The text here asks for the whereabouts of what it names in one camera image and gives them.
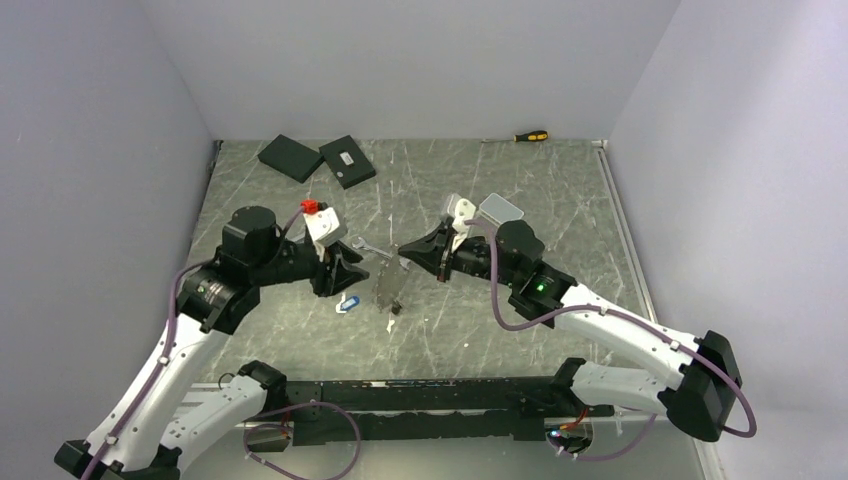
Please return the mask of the metal arc keyring plate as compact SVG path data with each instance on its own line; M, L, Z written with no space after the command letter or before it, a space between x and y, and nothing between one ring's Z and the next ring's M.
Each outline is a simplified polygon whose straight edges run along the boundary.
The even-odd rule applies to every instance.
M393 256L382 268L373 289L374 303L381 312L398 315L403 309L401 293L409 276L404 258Z

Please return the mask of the blue key tag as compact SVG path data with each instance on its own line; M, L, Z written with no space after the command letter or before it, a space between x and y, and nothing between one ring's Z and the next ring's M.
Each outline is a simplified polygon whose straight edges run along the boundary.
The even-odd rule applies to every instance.
M356 295L346 296L343 295L339 302L335 306L335 312L337 314L346 314L351 311L353 308L356 308L360 304L360 298Z

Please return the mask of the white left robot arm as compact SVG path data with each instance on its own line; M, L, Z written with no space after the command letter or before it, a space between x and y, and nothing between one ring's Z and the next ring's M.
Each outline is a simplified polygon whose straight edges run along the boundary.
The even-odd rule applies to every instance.
M251 418L326 408L290 393L286 376L258 360L241 367L220 391L186 413L180 406L200 370L260 302L266 286L308 281L332 297L368 278L361 256L342 243L341 217L306 200L300 241L265 207L238 209L214 256L181 270L170 287L160 339L121 400L85 438L68 440L55 464L77 479L178 479L236 424Z

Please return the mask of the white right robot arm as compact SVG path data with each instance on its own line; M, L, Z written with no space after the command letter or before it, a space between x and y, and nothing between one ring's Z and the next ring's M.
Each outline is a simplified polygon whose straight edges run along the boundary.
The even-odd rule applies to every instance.
M488 227L468 237L466 220L444 220L431 233L401 246L400 257L440 282L455 272L490 284L493 316L504 330L538 325L575 333L623 355L632 368L565 360L551 385L557 411L574 415L596 405L666 417L704 442L723 434L751 438L758 431L729 340L712 330L702 336L653 323L603 298L543 259L546 250L523 220Z

